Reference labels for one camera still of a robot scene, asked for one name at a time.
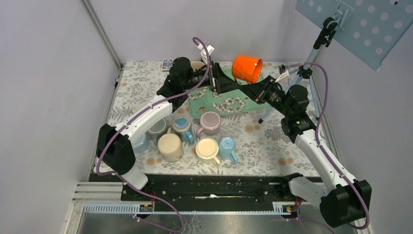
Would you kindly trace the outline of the orange mug with black handle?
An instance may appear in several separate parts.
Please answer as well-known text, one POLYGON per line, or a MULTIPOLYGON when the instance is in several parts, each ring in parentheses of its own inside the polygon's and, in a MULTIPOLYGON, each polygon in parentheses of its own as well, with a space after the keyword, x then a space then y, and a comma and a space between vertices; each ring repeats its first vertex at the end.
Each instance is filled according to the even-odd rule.
POLYGON ((245 55, 238 55, 232 63, 232 76, 248 84, 256 83, 261 75, 263 60, 245 55))

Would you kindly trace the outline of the lilac mug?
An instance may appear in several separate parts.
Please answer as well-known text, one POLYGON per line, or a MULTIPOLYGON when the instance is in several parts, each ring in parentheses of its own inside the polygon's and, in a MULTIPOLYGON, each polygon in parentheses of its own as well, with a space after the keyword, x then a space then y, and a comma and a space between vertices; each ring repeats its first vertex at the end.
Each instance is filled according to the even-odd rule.
POLYGON ((196 131, 196 135, 198 137, 201 137, 203 135, 214 136, 218 134, 221 127, 221 117, 217 112, 205 112, 201 115, 199 121, 200 127, 196 131))

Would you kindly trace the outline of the light blue faceted mug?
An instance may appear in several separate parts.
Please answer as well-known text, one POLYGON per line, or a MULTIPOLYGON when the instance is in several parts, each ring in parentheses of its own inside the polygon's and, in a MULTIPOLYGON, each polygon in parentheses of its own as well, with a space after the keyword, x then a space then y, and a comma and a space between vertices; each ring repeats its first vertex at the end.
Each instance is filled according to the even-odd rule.
POLYGON ((219 158, 222 160, 231 160, 233 163, 238 163, 238 156, 235 152, 236 142, 231 137, 223 137, 219 142, 219 158))

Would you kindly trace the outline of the beige seahorse print mug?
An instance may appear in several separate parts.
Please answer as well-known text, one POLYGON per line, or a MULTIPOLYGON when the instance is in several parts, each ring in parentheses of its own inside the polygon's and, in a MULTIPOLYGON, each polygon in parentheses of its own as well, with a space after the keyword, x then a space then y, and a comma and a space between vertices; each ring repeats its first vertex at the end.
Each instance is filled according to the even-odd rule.
POLYGON ((202 61, 191 61, 190 64, 194 72, 204 71, 207 67, 202 61))

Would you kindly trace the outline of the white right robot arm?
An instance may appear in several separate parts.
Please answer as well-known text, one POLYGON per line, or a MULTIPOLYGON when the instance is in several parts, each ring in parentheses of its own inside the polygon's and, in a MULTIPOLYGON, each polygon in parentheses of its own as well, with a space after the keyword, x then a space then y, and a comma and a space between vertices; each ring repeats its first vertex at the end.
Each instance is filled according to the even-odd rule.
POLYGON ((295 175, 280 186, 281 198, 291 201, 298 196, 311 203, 332 228, 364 218, 365 224, 357 229, 366 229, 370 224, 372 188, 366 180, 357 180, 346 170, 321 140, 319 125, 306 112, 307 89, 292 85, 285 92, 271 76, 258 83, 241 85, 239 89, 252 101, 268 103, 284 116, 281 120, 284 134, 305 153, 324 183, 321 187, 295 175))

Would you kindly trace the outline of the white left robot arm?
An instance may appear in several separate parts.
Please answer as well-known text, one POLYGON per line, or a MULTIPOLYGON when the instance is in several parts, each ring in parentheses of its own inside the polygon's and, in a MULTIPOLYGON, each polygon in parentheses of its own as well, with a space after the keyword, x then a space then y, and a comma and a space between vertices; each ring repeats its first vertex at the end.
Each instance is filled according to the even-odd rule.
POLYGON ((104 124, 98 135, 95 171, 99 176, 117 175, 130 184, 132 194, 139 200, 146 200, 151 194, 148 177, 136 167, 136 157, 132 149, 139 137, 150 127, 176 111, 187 100, 190 92, 209 86, 213 91, 226 93, 240 87, 234 79, 226 75, 214 74, 219 64, 210 61, 193 69, 192 62, 186 57, 172 61, 163 85, 155 96, 127 120, 111 126, 104 124))

